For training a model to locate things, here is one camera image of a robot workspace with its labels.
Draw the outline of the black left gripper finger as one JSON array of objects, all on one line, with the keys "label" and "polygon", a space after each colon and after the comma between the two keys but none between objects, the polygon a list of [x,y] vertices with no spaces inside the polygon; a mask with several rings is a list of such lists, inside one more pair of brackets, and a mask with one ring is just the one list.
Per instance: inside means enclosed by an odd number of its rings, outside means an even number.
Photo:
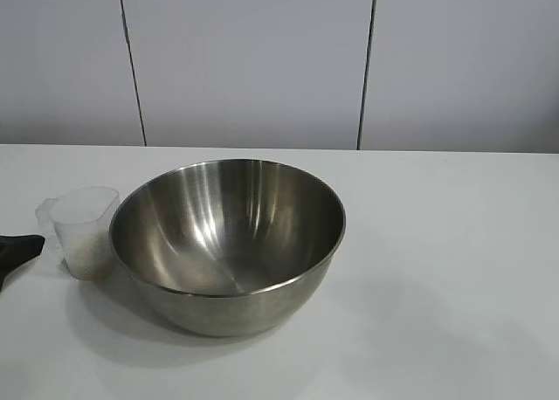
[{"label": "black left gripper finger", "polygon": [[6,278],[12,272],[41,254],[45,238],[37,234],[1,236],[0,244],[0,288],[3,288]]}]

